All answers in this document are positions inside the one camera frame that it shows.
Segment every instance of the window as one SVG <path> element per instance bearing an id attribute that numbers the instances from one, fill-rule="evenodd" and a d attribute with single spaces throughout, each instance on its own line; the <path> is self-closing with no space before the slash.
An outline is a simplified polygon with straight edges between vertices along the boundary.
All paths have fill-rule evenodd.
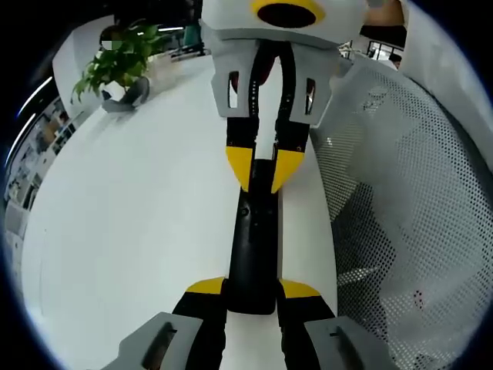
<path id="1" fill-rule="evenodd" d="M 368 46 L 367 55 L 368 58 L 374 60 L 388 60 L 388 57 L 391 56 L 392 53 L 402 56 L 403 50 L 391 45 L 382 44 L 381 42 L 372 41 Z"/>

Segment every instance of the perforated metal panel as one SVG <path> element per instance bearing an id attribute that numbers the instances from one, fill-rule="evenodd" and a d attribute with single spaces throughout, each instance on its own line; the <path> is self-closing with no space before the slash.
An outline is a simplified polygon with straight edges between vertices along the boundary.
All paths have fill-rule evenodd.
<path id="1" fill-rule="evenodd" d="M 493 181 L 420 86 L 362 60 L 312 132 L 337 260 L 339 315 L 402 369 L 447 368 L 493 290 Z"/>

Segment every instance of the desk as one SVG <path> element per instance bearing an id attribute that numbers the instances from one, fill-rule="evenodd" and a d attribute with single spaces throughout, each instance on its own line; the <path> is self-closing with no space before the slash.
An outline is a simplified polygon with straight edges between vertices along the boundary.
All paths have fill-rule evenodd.
<path id="1" fill-rule="evenodd" d="M 133 114 L 96 110 L 42 182 L 25 234 L 23 293 L 68 368 L 106 365 L 192 283 L 228 274 L 240 186 L 212 75 L 209 56 L 187 60 L 177 86 Z M 270 152 L 280 84 L 276 66 L 260 90 L 259 155 Z M 282 199 L 283 276 L 312 285 L 335 312 L 330 218 L 311 143 Z M 229 313 L 221 368 L 285 368 L 277 316 Z"/>

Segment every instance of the ceiling light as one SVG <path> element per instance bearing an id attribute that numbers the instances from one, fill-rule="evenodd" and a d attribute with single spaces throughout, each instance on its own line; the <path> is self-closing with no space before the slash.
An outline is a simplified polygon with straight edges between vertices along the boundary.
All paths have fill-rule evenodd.
<path id="1" fill-rule="evenodd" d="M 19 114 L 21 114 L 22 110 L 25 108 L 25 106 L 27 106 L 27 105 L 29 104 L 29 102 L 32 100 L 32 98 L 34 98 L 34 97 L 35 97 L 35 95 L 36 95 L 37 93 L 39 93 L 39 91 L 40 91 L 43 87 L 45 87 L 46 85 L 48 85 L 48 84 L 49 84 L 49 82 L 50 82 L 52 79 L 53 79 L 53 76 L 48 77 L 48 78 L 46 79 L 46 81 L 44 81 L 44 83 L 42 83 L 41 85 L 39 85 L 39 87 L 38 87 L 36 90 L 34 90 L 34 93 L 32 93 L 32 94 L 31 94 L 31 96 L 30 96 L 30 97 L 29 97 L 29 98 L 25 101 L 24 105 L 23 105 L 23 106 L 21 107 L 21 109 L 18 111 L 18 113 L 17 113 L 17 116 L 16 116 L 16 117 L 18 117 L 18 116 L 19 116 Z"/>
<path id="2" fill-rule="evenodd" d="M 10 156 L 12 155 L 12 152 L 14 151 L 14 148 L 15 146 L 17 145 L 17 142 L 21 139 L 22 137 L 22 134 L 24 133 L 25 129 L 28 128 L 29 124 L 31 123 L 31 121 L 34 119 L 34 117 L 36 117 L 36 113 L 33 113 L 31 118 L 28 119 L 28 122 L 26 122 L 26 124 L 24 125 L 24 127 L 22 127 L 21 129 L 21 132 L 18 133 L 17 137 L 15 138 L 14 140 L 14 143 L 12 144 L 12 147 L 10 148 L 10 150 L 8 151 L 8 154 L 7 154 L 7 159 L 5 160 L 5 165 L 7 165 L 8 163 L 8 159 L 10 158 Z"/>
<path id="3" fill-rule="evenodd" d="M 183 29 L 183 27 L 168 27 L 167 29 L 158 29 L 160 32 L 168 32 L 168 31 L 178 31 Z"/>

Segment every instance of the wall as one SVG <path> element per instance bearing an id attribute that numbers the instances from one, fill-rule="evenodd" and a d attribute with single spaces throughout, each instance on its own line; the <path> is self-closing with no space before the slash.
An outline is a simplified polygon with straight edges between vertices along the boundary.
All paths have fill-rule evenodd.
<path id="1" fill-rule="evenodd" d="M 74 118 L 83 110 L 93 112 L 101 105 L 102 98 L 98 98 L 93 92 L 82 94 L 81 102 L 75 97 L 72 104 L 70 99 L 82 71 L 99 50 L 101 31 L 114 23 L 114 16 L 108 15 L 74 29 L 53 58 L 56 87 L 70 118 Z"/>

